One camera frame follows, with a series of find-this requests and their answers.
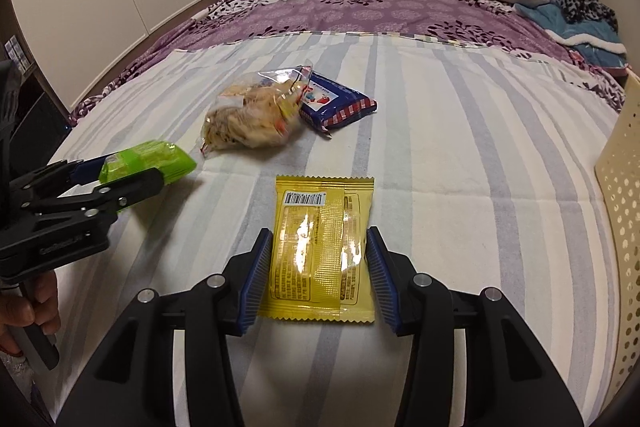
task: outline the striped bedsheet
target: striped bedsheet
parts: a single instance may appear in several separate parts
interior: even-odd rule
[[[216,94],[241,73],[305,59],[374,97],[377,113],[331,140],[305,129],[279,150],[203,161],[197,139]],[[261,227],[273,227],[275,176],[304,174],[374,176],[370,224],[387,246],[452,289],[500,287],[585,420],[593,419],[618,327],[613,243],[593,166],[616,114],[572,85],[587,73],[537,59],[383,34],[292,34],[174,51],[116,90],[54,159],[160,138],[190,152],[198,166],[123,212],[108,251],[58,270],[62,359],[38,381],[53,414],[140,289],[183,291],[222,270],[231,255],[249,250]],[[176,336],[174,382],[177,424],[186,426],[182,339]],[[394,423],[411,339],[396,338],[382,320],[258,318],[245,337],[228,342],[249,427]],[[452,425],[462,423],[462,360]]]

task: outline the clear plastic bag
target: clear plastic bag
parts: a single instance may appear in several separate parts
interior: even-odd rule
[[[202,126],[201,151],[285,144],[300,125],[300,105],[312,66],[259,71],[220,93]]]

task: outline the metal screw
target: metal screw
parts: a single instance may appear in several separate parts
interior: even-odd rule
[[[426,288],[427,286],[431,286],[433,279],[429,277],[426,273],[417,273],[414,275],[414,283],[416,286],[420,286],[420,288]]]
[[[486,298],[493,302],[502,299],[502,292],[498,290],[498,288],[487,288],[486,290],[484,290],[484,295],[486,296]]]
[[[225,276],[216,273],[207,279],[207,286],[209,288],[220,288],[226,282]]]
[[[154,293],[153,290],[150,289],[146,289],[146,290],[142,290],[140,293],[138,293],[138,300],[140,302],[151,302],[153,299],[156,298],[156,294]]]

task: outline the floor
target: floor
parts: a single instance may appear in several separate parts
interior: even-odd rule
[[[111,68],[111,70],[109,70],[98,81],[97,84],[95,84],[95,86],[91,89],[91,91],[89,91],[87,96],[100,94],[104,87],[109,84],[109,82],[116,79],[130,63],[132,63],[136,58],[140,57],[140,55],[147,51],[162,35],[167,33],[170,29],[175,28],[178,24],[185,22],[185,20],[189,19],[191,16],[196,15],[196,13],[198,13],[200,10],[203,10],[207,6],[210,6],[217,1],[219,0],[198,1],[196,4],[194,4],[190,8],[187,8],[185,11],[175,16],[173,19],[165,22],[156,31],[151,33],[151,35],[149,35],[145,40],[143,40],[142,42],[140,42],[140,44],[133,48],[121,60],[119,60],[116,65]]]

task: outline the human hand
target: human hand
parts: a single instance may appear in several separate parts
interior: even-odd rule
[[[24,297],[0,295],[0,349],[9,355],[19,357],[22,350],[6,326],[23,328],[37,324],[42,327],[45,335],[52,335],[60,329],[58,280],[55,272],[38,275],[33,287],[34,303]]]

